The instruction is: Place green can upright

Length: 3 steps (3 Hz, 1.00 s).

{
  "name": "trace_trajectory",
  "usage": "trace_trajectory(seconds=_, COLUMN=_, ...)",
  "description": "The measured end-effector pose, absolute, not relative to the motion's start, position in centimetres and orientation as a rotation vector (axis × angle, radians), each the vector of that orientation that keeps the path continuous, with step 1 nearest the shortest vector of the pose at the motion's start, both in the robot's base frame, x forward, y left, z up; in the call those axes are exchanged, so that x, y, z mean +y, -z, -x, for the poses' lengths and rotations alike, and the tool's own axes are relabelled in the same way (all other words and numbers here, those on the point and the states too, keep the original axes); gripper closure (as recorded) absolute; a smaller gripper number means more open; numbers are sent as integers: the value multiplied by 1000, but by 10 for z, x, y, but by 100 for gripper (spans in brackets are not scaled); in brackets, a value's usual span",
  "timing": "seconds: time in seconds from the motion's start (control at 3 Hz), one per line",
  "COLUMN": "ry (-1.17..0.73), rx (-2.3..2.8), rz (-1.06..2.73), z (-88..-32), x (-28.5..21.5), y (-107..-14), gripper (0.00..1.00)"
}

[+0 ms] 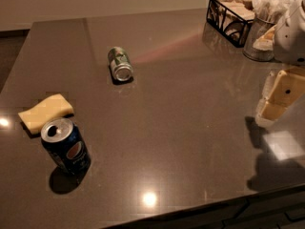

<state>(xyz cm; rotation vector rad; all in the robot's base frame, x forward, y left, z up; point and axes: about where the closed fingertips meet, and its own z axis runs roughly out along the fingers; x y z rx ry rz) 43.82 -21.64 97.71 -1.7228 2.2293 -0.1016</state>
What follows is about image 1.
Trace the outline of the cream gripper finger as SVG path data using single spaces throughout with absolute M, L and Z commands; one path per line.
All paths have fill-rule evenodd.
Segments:
M 272 126 L 304 94 L 304 68 L 291 67 L 278 73 L 270 71 L 256 107 L 256 124 L 259 127 Z

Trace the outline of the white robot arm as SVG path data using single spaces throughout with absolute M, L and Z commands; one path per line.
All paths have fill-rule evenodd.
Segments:
M 294 0 L 274 29 L 274 59 L 285 70 L 271 71 L 256 107 L 259 127 L 272 126 L 305 94 L 305 0 Z

